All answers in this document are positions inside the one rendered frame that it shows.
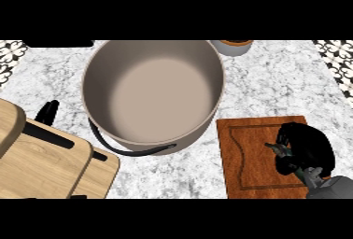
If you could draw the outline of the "black flat appliance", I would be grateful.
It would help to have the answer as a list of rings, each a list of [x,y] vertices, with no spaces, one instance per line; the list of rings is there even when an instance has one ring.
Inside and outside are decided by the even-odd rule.
[[[25,40],[31,48],[87,48],[93,46],[93,40]]]

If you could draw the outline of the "brown wooden cutting board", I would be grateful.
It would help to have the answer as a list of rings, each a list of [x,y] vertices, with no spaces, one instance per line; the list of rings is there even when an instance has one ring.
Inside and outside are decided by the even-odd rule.
[[[219,148],[229,199],[304,199],[307,187],[294,174],[276,170],[275,144],[288,122],[306,123],[304,116],[219,119]]]

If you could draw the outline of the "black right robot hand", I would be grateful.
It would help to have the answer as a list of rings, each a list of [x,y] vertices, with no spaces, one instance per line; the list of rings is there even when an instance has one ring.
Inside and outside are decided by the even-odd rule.
[[[290,147],[292,152],[291,156],[276,157],[276,170],[284,176],[309,167],[322,168],[321,178],[331,176],[335,155],[321,130],[297,122],[284,123],[276,143]]]

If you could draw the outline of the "grey jar with brown rim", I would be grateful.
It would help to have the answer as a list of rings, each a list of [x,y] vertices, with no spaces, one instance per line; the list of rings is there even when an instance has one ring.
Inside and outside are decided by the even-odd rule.
[[[253,40],[211,40],[220,54],[226,56],[241,56],[253,45]]]

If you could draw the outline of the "large beige pot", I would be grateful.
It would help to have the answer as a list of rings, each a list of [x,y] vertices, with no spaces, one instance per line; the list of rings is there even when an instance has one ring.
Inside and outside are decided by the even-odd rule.
[[[81,101],[93,135],[140,157],[188,148],[217,112],[225,72],[205,40],[109,40],[87,63]]]

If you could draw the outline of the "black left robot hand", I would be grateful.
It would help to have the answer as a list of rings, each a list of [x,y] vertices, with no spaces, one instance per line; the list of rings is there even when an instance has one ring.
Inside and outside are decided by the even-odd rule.
[[[41,107],[34,120],[52,126],[58,107],[59,107],[59,102],[56,100],[52,100],[50,102],[47,102],[44,106]]]

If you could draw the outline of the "pale wooden knife block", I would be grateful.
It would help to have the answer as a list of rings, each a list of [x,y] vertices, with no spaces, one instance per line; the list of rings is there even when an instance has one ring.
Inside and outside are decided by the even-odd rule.
[[[114,154],[0,98],[0,199],[103,199],[118,168]]]

